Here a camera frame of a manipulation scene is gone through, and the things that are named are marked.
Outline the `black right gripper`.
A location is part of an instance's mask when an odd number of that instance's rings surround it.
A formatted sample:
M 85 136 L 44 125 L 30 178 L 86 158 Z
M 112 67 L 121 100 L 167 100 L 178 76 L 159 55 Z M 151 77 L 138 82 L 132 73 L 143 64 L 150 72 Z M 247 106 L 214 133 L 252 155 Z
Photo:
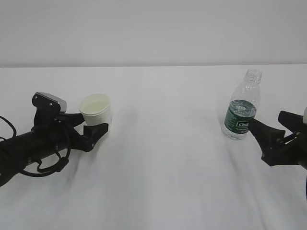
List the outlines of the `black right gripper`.
M 275 129 L 252 119 L 249 131 L 261 148 L 261 159 L 269 166 L 299 165 L 307 169 L 307 125 L 303 116 L 281 111 L 278 121 L 291 131 L 285 135 L 285 130 Z

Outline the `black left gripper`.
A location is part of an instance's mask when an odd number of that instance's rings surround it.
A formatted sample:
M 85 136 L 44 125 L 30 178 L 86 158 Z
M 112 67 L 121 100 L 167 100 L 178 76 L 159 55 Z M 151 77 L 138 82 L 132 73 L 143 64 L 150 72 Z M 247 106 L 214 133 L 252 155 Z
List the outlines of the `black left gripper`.
M 33 141 L 31 148 L 31 162 L 53 155 L 59 155 L 61 150 L 81 150 L 90 152 L 96 143 L 108 132 L 108 123 L 96 126 L 83 126 L 81 135 L 74 128 L 84 122 L 81 113 L 59 113 L 54 117 L 54 123 L 47 128 L 34 128 L 32 132 L 37 139 Z

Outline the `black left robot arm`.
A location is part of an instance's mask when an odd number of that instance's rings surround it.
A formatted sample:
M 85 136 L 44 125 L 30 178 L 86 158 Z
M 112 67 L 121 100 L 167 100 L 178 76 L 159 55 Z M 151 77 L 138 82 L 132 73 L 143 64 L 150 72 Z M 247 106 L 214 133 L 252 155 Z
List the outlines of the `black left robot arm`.
M 107 123 L 75 127 L 84 122 L 81 114 L 60 113 L 53 118 L 35 118 L 31 131 L 18 135 L 14 125 L 1 117 L 12 129 L 12 137 L 0 141 L 0 184 L 17 174 L 47 177 L 61 172 L 69 163 L 72 150 L 90 152 L 109 131 Z

